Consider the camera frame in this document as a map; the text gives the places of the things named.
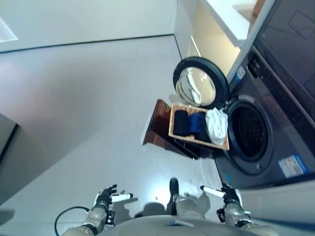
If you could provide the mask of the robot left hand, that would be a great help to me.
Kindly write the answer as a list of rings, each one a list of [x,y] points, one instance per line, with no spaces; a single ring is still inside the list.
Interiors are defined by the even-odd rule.
[[[114,184],[106,189],[101,189],[95,197],[93,208],[100,207],[109,209],[113,203],[126,201],[133,198],[132,193],[117,193],[117,185]]]

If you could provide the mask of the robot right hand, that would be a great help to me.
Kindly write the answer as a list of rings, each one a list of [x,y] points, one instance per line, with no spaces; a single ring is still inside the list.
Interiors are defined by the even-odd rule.
[[[205,185],[200,186],[200,189],[206,193],[222,198],[225,204],[234,203],[240,206],[242,205],[241,198],[239,194],[237,193],[236,189],[232,188],[226,183],[222,184],[222,187],[220,190],[214,189]]]

